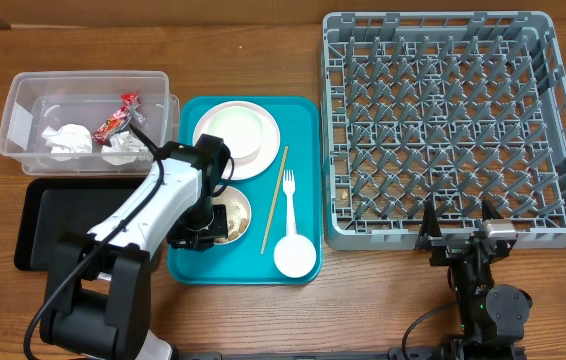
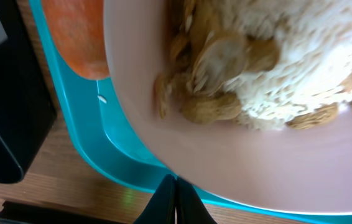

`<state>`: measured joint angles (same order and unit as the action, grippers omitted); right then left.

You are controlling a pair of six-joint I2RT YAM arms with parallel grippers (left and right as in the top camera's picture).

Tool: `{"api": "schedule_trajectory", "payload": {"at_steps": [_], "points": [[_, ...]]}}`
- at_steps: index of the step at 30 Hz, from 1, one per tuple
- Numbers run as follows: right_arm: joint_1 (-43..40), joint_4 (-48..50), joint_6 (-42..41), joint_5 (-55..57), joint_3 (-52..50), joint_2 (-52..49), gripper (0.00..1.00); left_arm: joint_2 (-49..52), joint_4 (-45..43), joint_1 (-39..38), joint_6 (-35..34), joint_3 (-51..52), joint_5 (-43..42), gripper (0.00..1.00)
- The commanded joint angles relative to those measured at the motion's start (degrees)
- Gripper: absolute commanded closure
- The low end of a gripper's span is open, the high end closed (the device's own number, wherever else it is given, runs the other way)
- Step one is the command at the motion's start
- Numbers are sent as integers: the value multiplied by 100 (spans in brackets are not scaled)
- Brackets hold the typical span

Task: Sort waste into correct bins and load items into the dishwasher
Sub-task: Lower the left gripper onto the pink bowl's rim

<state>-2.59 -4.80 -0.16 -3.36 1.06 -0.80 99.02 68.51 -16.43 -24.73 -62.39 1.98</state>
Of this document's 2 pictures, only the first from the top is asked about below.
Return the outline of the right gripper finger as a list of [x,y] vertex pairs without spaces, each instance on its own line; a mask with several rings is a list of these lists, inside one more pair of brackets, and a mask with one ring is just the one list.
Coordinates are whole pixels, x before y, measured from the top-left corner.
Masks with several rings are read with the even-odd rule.
[[423,220],[420,228],[420,236],[441,237],[438,217],[434,208],[433,201],[428,199],[424,205]]
[[502,215],[496,210],[495,206],[488,199],[482,200],[481,212],[483,220],[498,220],[502,218]]

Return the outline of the white bowl with food scraps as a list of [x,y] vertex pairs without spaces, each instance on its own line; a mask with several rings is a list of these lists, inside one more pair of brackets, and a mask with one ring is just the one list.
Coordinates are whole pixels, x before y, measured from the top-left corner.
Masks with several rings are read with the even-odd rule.
[[228,235],[217,237],[215,244],[227,245],[240,239],[247,231],[252,217],[247,197],[239,189],[228,186],[221,195],[213,199],[213,204],[225,206],[228,228]]

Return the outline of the white napkin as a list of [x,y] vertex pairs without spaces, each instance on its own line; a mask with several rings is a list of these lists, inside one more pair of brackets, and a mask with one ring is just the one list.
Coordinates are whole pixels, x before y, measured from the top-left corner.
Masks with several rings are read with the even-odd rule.
[[67,124],[58,130],[47,127],[41,136],[52,154],[65,154],[65,157],[56,157],[57,161],[76,159],[76,154],[91,153],[93,150],[92,135],[82,125]]
[[110,145],[103,145],[103,159],[114,166],[133,163],[136,160],[151,160],[149,150],[133,133],[124,131],[109,139]]

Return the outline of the red snack wrapper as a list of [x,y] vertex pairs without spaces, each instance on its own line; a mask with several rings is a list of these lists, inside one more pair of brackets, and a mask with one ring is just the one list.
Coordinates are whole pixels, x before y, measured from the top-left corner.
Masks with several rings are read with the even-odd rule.
[[124,131],[131,123],[144,126],[146,118],[138,108],[141,105],[139,93],[121,95],[122,107],[113,113],[93,134],[93,140],[99,145],[110,146],[110,139]]

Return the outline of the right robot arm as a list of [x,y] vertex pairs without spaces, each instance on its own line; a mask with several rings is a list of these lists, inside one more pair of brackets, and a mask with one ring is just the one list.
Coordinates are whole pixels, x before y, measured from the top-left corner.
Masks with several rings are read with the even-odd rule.
[[[431,253],[432,267],[447,269],[448,286],[455,300],[415,320],[401,340],[401,353],[423,359],[524,359],[516,343],[533,306],[531,296],[511,285],[497,285],[491,265],[507,258],[517,242],[513,223],[487,200],[481,204],[482,224],[466,237],[442,233],[433,201],[427,200],[415,247]],[[435,347],[409,348],[410,333],[424,320],[447,309],[459,310],[462,333]]]

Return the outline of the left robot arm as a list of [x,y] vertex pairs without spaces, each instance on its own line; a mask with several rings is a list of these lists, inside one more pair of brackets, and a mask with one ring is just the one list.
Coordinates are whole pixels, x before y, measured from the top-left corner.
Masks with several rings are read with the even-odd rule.
[[232,158],[224,141],[151,150],[150,173],[108,218],[85,234],[67,233],[53,250],[45,302],[23,342],[41,340],[96,359],[176,359],[177,348],[150,329],[152,259],[161,244],[205,251],[228,234],[214,197]]

